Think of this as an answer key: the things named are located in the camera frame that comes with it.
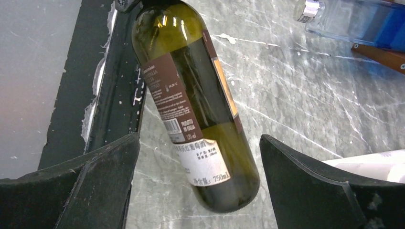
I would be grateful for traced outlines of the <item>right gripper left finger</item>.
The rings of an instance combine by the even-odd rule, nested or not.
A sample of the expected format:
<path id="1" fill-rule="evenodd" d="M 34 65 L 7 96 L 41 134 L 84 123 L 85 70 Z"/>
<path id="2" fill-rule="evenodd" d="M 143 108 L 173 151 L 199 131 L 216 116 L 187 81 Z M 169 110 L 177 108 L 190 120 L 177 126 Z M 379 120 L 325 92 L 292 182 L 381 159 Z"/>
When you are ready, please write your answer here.
<path id="1" fill-rule="evenodd" d="M 58 165 L 0 181 L 3 229 L 122 229 L 138 133 Z"/>

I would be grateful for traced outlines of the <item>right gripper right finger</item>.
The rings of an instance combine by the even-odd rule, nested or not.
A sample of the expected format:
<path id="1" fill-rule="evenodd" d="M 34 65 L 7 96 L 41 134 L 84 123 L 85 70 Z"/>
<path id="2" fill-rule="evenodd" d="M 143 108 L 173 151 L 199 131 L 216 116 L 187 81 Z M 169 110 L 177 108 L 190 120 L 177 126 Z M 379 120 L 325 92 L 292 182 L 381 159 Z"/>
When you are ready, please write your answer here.
<path id="1" fill-rule="evenodd" d="M 404 228 L 404 184 L 335 168 L 270 135 L 259 145 L 280 229 Z"/>

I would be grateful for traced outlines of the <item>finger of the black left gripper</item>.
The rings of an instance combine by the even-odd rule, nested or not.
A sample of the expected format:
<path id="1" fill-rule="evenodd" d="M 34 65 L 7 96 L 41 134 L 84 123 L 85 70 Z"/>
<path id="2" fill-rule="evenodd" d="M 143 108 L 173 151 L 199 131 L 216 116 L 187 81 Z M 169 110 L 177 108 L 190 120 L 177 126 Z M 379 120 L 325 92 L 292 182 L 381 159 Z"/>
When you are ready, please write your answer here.
<path id="1" fill-rule="evenodd" d="M 141 0 L 114 0 L 115 8 L 121 13 L 131 12 Z"/>

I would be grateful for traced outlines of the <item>green wine bottle silver cap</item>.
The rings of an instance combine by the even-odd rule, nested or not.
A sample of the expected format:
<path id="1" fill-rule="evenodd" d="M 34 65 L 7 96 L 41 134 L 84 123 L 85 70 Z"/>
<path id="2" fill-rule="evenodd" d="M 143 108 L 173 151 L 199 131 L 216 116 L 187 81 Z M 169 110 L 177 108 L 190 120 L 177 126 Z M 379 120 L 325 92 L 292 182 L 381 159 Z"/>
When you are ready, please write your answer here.
<path id="1" fill-rule="evenodd" d="M 259 173 L 200 14 L 181 0 L 144 0 L 132 44 L 199 202 L 217 213 L 248 205 Z"/>

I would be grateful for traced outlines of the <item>brown wooden wine rack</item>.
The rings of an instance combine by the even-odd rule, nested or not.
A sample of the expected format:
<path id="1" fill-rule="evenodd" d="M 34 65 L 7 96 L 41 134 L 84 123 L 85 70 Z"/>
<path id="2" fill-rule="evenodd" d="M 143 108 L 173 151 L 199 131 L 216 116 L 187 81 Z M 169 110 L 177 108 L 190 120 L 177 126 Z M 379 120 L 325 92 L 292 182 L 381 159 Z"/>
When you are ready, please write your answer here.
<path id="1" fill-rule="evenodd" d="M 401 74 L 405 73 L 405 53 L 384 50 L 373 46 L 354 43 L 352 51 L 363 55 L 375 62 L 389 67 Z"/>

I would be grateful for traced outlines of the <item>white PVC pipe frame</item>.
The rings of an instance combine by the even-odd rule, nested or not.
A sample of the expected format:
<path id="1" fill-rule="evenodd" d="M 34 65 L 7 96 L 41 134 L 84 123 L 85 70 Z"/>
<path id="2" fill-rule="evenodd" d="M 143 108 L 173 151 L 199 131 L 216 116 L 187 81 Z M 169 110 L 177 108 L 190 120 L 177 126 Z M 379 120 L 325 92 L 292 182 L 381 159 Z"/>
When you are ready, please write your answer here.
<path id="1" fill-rule="evenodd" d="M 405 182 L 405 151 L 403 149 L 327 160 L 324 163 L 363 177 L 395 183 Z"/>

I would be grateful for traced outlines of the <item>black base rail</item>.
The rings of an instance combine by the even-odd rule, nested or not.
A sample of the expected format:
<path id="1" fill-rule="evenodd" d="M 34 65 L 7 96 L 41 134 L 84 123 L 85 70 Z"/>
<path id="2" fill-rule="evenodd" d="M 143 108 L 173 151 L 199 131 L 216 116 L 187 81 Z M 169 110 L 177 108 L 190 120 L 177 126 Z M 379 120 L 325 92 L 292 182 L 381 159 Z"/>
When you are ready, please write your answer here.
<path id="1" fill-rule="evenodd" d="M 114 0 L 82 1 L 39 169 L 140 130 L 146 85 L 131 31 L 141 6 L 121 13 Z"/>

